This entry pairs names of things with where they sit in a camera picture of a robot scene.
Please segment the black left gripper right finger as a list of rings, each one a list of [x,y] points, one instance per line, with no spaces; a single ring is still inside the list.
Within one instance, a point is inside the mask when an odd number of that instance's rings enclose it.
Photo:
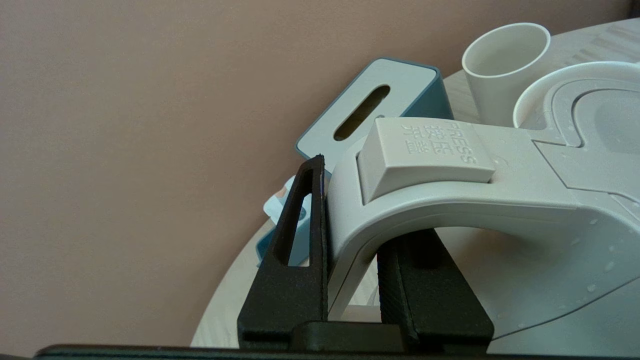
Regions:
[[[376,253],[381,321],[410,349],[487,349],[494,324],[432,228],[400,235]]]

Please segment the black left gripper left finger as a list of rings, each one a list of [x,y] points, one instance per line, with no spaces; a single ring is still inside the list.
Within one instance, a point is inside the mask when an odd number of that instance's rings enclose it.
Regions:
[[[304,198],[310,196],[308,266],[290,266]],[[241,349],[287,349],[296,326],[329,316],[329,250],[325,158],[316,155],[295,175],[272,241],[237,318]]]

